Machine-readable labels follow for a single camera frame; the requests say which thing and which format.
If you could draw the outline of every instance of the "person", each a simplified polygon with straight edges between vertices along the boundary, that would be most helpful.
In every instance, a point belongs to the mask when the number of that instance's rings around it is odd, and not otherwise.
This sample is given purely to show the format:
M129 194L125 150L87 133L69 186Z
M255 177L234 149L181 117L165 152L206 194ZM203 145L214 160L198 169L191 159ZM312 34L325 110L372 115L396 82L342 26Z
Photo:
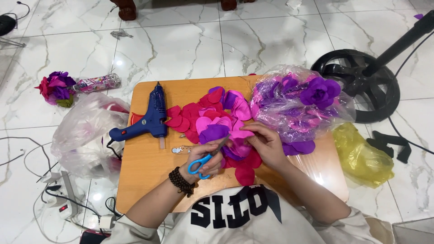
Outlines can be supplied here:
M163 243L381 244L371 236L361 211L347 206L288 161L277 132L259 122L241 129L255 133L246 141L258 151L264 163L282 175L313 222L263 185L227 188L202 197L180 214ZM197 174L188 173L189 164L215 150L220 142L192 148L187 162L179 168L188 184L199 180ZM222 158L218 153L199 172L217 174ZM157 228L184 197L179 192L180 189L166 179L117 220L111 236L102 243L160 243Z

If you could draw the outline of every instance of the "scissors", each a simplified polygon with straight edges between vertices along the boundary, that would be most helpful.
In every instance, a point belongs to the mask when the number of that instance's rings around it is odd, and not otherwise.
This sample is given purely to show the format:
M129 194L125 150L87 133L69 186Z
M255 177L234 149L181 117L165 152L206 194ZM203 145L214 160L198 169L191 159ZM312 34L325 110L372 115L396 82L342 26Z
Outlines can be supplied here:
M199 169L206 164L213 156L215 156L220 149L224 146L224 144L226 143L226 141L229 139L230 134L228 134L223 141L220 142L220 144L218 145L217 149L208 153L208 155L206 155L204 158L198 159L198 160L194 160L193 162L191 162L191 164L188 166L188 173L194 175L197 174L199 172ZM201 165L195 170L195 171L191 171L191 167L196 164L196 163L200 163ZM204 179L208 179L210 177L210 175L206 175L206 176L202 176L201 173L199 173L199 178L201 178L202 180Z

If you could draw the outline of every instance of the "white sweatshirt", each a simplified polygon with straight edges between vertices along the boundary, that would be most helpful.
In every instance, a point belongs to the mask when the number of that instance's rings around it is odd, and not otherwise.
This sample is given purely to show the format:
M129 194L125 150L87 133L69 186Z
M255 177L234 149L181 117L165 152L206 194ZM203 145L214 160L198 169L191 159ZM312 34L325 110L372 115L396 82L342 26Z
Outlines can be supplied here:
M126 216L102 244L159 244L157 229ZM362 213L331 225L309 223L286 200L263 185L224 189L199 199L175 220L164 244L381 244Z

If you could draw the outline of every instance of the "blue glue gun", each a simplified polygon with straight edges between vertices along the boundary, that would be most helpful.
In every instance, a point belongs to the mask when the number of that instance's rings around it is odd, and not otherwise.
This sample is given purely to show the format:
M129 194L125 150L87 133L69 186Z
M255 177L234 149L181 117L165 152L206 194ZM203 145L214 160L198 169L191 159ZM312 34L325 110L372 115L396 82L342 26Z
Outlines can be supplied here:
M121 142L150 132L153 137L160 138L161 148L164 149L164 137L167 136L166 101L163 87L157 82L154 90L149 94L148 110L135 124L125 129L113 128L108 135L112 141Z

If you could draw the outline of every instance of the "blue scissors handle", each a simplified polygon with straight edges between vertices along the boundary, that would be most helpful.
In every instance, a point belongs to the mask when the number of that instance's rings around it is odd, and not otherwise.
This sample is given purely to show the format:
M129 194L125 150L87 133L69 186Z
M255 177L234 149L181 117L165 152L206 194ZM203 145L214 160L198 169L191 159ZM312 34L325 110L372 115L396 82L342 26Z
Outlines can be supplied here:
M199 169L206 164L213 156L211 156L210 153L208 153L208 155L206 155L204 158L198 159L198 160L194 160L193 162L191 162L191 164L188 166L188 173L194 175L197 174L199 172ZM195 170L195 171L191 171L191 167L196 164L196 163L200 163L201 165ZM201 173L199 173L199 178L201 178L202 180L208 179L210 177L210 175L206 175L206 176L202 176Z

